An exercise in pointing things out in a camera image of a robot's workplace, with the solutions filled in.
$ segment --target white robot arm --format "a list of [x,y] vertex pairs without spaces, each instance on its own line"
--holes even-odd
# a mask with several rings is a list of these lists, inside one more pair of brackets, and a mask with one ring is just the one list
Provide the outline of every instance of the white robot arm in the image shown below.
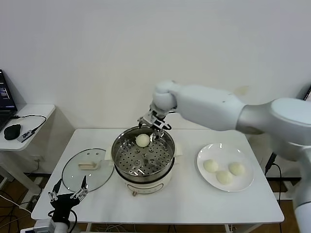
[[302,180],[294,208],[301,232],[310,231],[311,222],[305,219],[311,214],[311,103],[282,98],[262,105],[246,105],[227,91],[167,81],[155,87],[150,110],[138,121],[161,135],[163,129],[170,128],[163,119],[171,112],[217,131],[268,133],[276,154],[300,162]]

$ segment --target computer mouse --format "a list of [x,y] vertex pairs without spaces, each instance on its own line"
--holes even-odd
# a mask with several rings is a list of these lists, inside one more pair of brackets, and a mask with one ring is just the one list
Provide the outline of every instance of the computer mouse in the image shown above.
[[20,128],[21,128],[20,124],[6,127],[4,130],[4,138],[6,140],[13,140],[13,139],[18,138],[20,134]]

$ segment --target floor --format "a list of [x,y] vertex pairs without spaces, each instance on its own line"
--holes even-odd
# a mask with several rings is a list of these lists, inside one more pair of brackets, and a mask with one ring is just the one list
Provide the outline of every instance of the floor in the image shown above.
[[[41,187],[44,187],[47,183],[48,178],[44,178],[41,183]],[[269,182],[273,191],[279,191],[279,182]],[[286,191],[284,186],[281,187],[282,191]],[[7,184],[0,190],[0,194],[6,198],[12,197],[12,199],[21,203],[24,195],[26,194],[26,188],[20,184],[18,181],[14,180],[13,182],[7,182]],[[35,205],[35,200],[30,204],[29,209],[32,210]],[[35,223],[31,219],[30,214],[24,210],[19,209],[18,207],[12,208],[11,203],[2,199],[0,197],[0,233],[17,233],[17,223],[19,223],[19,228],[24,229],[32,227]],[[293,206],[291,201],[281,201],[281,209],[285,216],[285,221],[281,224],[282,233],[299,233],[297,222],[294,216]],[[15,217],[6,217],[7,215],[15,215],[17,218],[21,218],[18,222],[12,222],[8,224],[11,220],[14,220]],[[78,224],[81,230],[86,229],[86,224]],[[92,231],[103,232],[107,228],[106,224],[93,224]],[[123,224],[119,227],[114,227],[110,229],[112,232],[154,232],[154,233],[166,233],[166,232],[178,232],[178,233],[220,233],[225,232],[223,226],[218,225],[126,225]],[[253,231],[253,233],[279,233],[279,224],[269,224],[263,225]]]

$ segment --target glass lid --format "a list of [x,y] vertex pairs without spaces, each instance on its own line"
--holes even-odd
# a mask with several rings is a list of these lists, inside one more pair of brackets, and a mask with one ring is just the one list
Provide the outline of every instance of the glass lid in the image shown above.
[[114,169],[113,163],[105,160],[105,155],[106,151],[103,149],[87,149],[73,156],[63,169],[64,186],[76,192],[81,188],[84,176],[89,192],[103,186]]

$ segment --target white table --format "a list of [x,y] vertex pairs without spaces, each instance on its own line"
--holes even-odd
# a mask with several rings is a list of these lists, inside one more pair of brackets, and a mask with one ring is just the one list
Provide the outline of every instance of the white table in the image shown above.
[[[67,161],[88,148],[106,149],[123,130],[77,129],[55,167],[35,209],[33,219],[45,219],[52,210],[47,195],[61,178]],[[174,165],[170,183],[159,192],[132,196],[116,171],[101,188],[88,193],[74,211],[78,222],[136,224],[245,224],[249,232],[263,223],[282,222],[284,216],[245,138],[236,131],[171,130],[183,156]],[[229,193],[207,183],[196,168],[199,150],[210,143],[229,143],[249,155],[254,182],[246,190]],[[67,193],[62,185],[59,193]]]
[[[24,104],[17,105],[18,112],[16,113],[19,116],[26,115],[42,115],[47,119],[50,117],[52,112],[55,110],[55,106],[53,104]],[[36,136],[40,128],[35,132],[33,136],[26,139],[23,143],[20,143],[16,139],[14,140],[5,140],[4,139],[4,129],[10,125],[20,124],[21,131],[20,135],[24,134],[28,130],[32,130],[35,127],[39,126],[44,121],[43,117],[30,116],[26,118],[20,119],[12,119],[9,123],[0,131],[0,166],[6,170],[9,174],[11,174],[15,179],[21,182],[26,188],[29,189],[31,194],[39,194],[40,188],[30,180],[15,164],[14,159],[11,158],[9,154],[6,154],[6,151],[21,151],[25,149],[29,143]]]

